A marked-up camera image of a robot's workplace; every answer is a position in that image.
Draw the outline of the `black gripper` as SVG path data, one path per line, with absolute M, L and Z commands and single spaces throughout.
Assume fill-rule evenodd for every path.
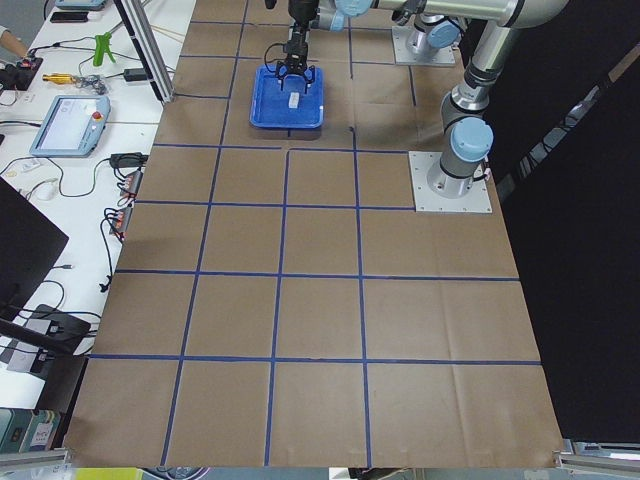
M 289 39 L 283 49 L 286 54 L 284 62 L 277 62 L 274 69 L 274 76 L 280 91 L 284 90 L 284 82 L 287 75 L 302 75 L 305 81 L 304 93 L 307 94 L 315 82 L 315 66 L 307 68 L 308 56 L 308 29 L 299 24 L 294 24 L 290 28 Z

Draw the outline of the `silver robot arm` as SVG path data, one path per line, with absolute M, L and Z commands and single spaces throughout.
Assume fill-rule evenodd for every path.
M 290 1 L 288 14 L 292 23 L 287 41 L 281 44 L 284 57 L 273 66 L 267 65 L 267 70 L 280 86 L 287 78 L 298 77 L 309 88 L 316 81 L 316 68 L 307 63 L 309 32 L 340 31 L 350 19 L 371 9 L 392 13 L 396 63 L 436 66 L 455 63 L 452 46 L 462 39 L 464 29 L 449 16 L 429 13 L 424 1 Z
M 474 172 L 492 147 L 493 131 L 482 119 L 489 92 L 503 70 L 519 31 L 542 25 L 567 5 L 564 0 L 374 1 L 373 8 L 392 10 L 400 22 L 428 13 L 487 22 L 465 69 L 464 77 L 442 101 L 445 146 L 427 173 L 427 184 L 449 199 L 469 193 Z

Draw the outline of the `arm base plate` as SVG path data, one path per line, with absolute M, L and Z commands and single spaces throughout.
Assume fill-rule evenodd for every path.
M 482 166 L 466 179 L 447 175 L 440 152 L 410 151 L 409 170 L 415 211 L 437 214 L 491 214 L 486 176 Z
M 397 65 L 453 67 L 452 44 L 459 30 L 450 23 L 428 26 L 425 31 L 415 27 L 394 26 L 392 40 Z

